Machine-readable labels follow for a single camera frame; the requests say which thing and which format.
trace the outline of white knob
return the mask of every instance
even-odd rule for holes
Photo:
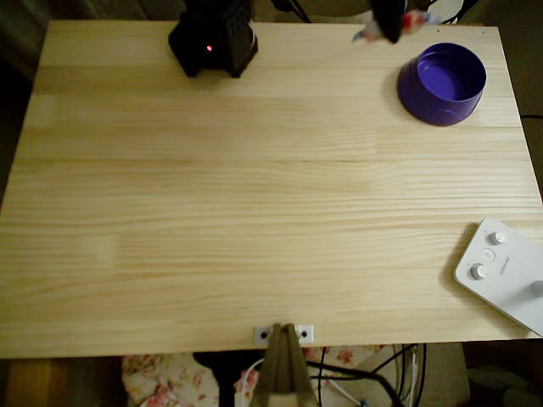
[[[538,297],[543,297],[543,282],[532,282],[532,290]]]
[[[495,231],[489,237],[493,244],[503,244],[507,241],[507,234],[504,231]]]
[[[489,272],[486,270],[486,267],[484,267],[480,263],[472,265],[471,271],[472,276],[475,280],[483,280],[489,276]]]

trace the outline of floral fabric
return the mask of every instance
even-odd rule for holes
[[[354,368],[363,360],[377,353],[384,345],[338,346],[327,348],[325,363]],[[307,360],[320,362],[322,348],[305,348]],[[318,369],[308,368],[310,376],[317,376]],[[236,382],[236,405],[245,397],[246,405],[258,382],[258,371],[252,370],[248,377],[245,394],[242,381],[245,371]],[[192,354],[145,354],[125,356],[122,362],[122,379],[132,400],[141,407],[216,407],[219,404],[219,387],[211,369],[200,365]],[[317,380],[311,381],[316,391]],[[330,399],[334,389],[322,381],[322,398]],[[349,400],[340,398],[342,404]]]

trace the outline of wood grain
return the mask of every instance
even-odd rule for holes
[[[353,25],[258,24],[241,79],[188,79],[174,23],[48,29],[0,215],[2,357],[528,337],[453,282],[485,216],[543,242],[498,30],[350,44]],[[436,42],[484,62],[473,114],[411,117],[399,68]]]

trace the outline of purple bowl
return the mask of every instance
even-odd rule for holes
[[[443,42],[401,68],[398,94],[418,119],[432,125],[455,125],[473,112],[485,83],[486,71],[474,53]]]

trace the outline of white bracket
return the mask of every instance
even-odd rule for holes
[[[315,342],[315,330],[313,325],[295,325],[294,330],[298,335],[300,345],[312,344]],[[273,326],[257,326],[255,328],[255,345],[267,346],[272,335]]]

